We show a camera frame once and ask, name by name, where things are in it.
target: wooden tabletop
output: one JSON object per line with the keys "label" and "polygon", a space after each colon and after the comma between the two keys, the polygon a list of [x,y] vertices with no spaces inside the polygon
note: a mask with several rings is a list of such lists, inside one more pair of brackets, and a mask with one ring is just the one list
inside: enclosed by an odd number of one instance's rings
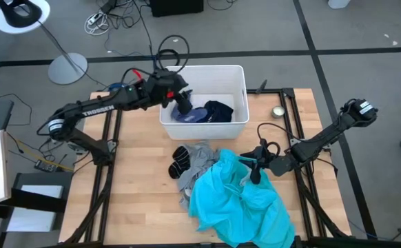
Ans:
{"label": "wooden tabletop", "polygon": [[[310,138],[322,129],[312,91],[295,89],[295,93],[303,130],[305,136]],[[92,97],[99,94],[104,93],[92,93]],[[211,141],[210,145],[213,148],[224,147],[232,149],[237,154],[252,151],[258,145],[256,128],[259,123],[270,121],[285,126],[283,119],[274,119],[270,115],[271,109],[280,105],[277,94],[258,96],[250,94],[248,102],[249,122],[240,136],[235,140]],[[87,118],[84,132],[95,139],[100,139],[104,118],[104,114]],[[260,133],[268,141],[278,142],[282,150],[288,148],[287,135],[282,130],[264,126]],[[105,245],[222,242],[212,229],[197,232],[197,219],[188,217],[187,212],[179,206],[181,196],[176,180],[168,175],[168,167],[173,162],[173,151],[181,142],[169,139],[159,122],[158,106],[146,112],[142,110],[124,112],[119,141],[107,216]],[[324,152],[320,158],[330,161],[329,155]],[[80,168],[90,159],[86,158],[76,168]],[[321,161],[315,161],[314,165],[314,178],[320,204],[335,224],[343,232],[350,234],[333,168]],[[74,175],[60,241],[69,238],[87,214],[95,171],[95,166],[88,165]],[[296,234],[305,239],[294,173],[289,172],[281,177],[275,177],[269,170],[265,171],[269,174],[289,212],[296,227]],[[310,211],[313,230],[314,233],[318,233],[313,213]],[[101,215],[97,214],[95,218],[97,228],[94,228],[94,237],[96,237],[100,217]]]}

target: black metal frame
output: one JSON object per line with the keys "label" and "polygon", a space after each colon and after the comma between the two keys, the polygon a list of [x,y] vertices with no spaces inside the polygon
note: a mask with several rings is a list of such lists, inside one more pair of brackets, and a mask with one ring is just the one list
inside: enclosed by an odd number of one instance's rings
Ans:
{"label": "black metal frame", "polygon": [[[248,89],[248,94],[256,94],[257,89]],[[292,133],[291,119],[288,113],[287,100],[290,101],[292,112],[294,115],[294,120],[296,122],[296,128],[298,133],[298,138],[305,138],[305,134],[303,132],[302,124],[300,121],[300,115],[298,112],[298,106],[296,102],[296,97],[294,94],[294,89],[292,88],[283,88],[283,89],[264,89],[260,92],[260,94],[279,94],[280,104],[285,109],[285,127],[289,133]],[[111,121],[112,113],[108,112],[105,117],[104,128],[103,128],[103,140],[107,140],[109,129],[110,129],[110,121]],[[115,127],[113,133],[113,141],[118,143],[119,132],[121,128],[122,121],[122,111],[118,110],[116,113]],[[293,138],[291,134],[287,134],[289,145],[291,145],[291,139]],[[318,194],[316,189],[315,180],[313,174],[311,173],[310,164],[305,165],[305,169],[307,172],[307,178],[309,183],[309,189],[305,186],[304,179],[302,177],[302,173],[300,169],[294,170],[294,174],[296,176],[296,184],[298,187],[298,194],[300,197],[300,205],[302,209],[303,223],[305,226],[305,231],[307,235],[308,241],[301,241],[300,236],[296,236],[291,247],[401,247],[401,242],[389,242],[389,241],[377,241],[377,240],[357,240],[355,238],[346,238],[346,237],[335,237],[335,238],[327,238],[326,229],[324,223],[330,223],[330,218],[326,215],[325,211],[319,206],[318,202]],[[97,198],[100,195],[100,186],[101,186],[101,177],[103,173],[102,167],[97,167],[95,179],[94,179],[94,187],[92,190],[92,199],[90,203],[90,208],[96,203]],[[98,239],[92,240],[92,231],[93,231],[93,218],[91,220],[90,225],[85,231],[85,243],[72,243],[72,244],[64,244],[60,245],[62,247],[107,247],[107,248],[121,248],[121,247],[228,247],[225,243],[202,243],[202,244],[162,244],[162,245],[104,245],[104,237],[105,237],[105,227],[107,225],[107,214],[109,209],[109,201],[110,201],[110,190],[112,186],[112,179],[114,173],[114,164],[108,167],[106,182],[109,183],[108,196],[104,199],[102,204],[102,212],[101,212],[101,221],[99,225]],[[316,220],[318,224],[318,232],[320,236],[315,236],[313,234],[313,229],[311,225],[311,218],[309,215],[309,210],[307,206],[307,202],[309,202],[314,211],[316,213]],[[241,244],[239,247],[256,247],[253,243],[245,243]]]}

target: white plastic bin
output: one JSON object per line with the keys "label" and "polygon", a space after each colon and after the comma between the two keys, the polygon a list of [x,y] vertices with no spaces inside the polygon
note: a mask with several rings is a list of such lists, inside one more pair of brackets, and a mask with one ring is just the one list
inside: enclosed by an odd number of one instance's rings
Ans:
{"label": "white plastic bin", "polygon": [[[179,66],[169,66],[177,71]],[[171,118],[176,101],[166,108],[161,106],[159,119],[174,140],[233,139],[242,132],[249,120],[247,88],[243,68],[239,65],[186,66],[179,74],[189,84],[184,90],[193,90],[193,108],[203,107],[208,101],[219,101],[234,111],[231,123],[179,123]]]}

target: cyan plastic bag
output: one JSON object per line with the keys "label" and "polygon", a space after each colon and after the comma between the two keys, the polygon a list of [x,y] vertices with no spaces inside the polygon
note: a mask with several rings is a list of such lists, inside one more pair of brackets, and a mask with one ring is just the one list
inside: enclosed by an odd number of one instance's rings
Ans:
{"label": "cyan plastic bag", "polygon": [[282,200],[263,171],[260,184],[248,180],[241,185],[248,169],[239,158],[222,149],[219,161],[194,184],[189,215],[199,219],[197,231],[212,227],[232,247],[251,241],[259,247],[289,248],[295,231]]}

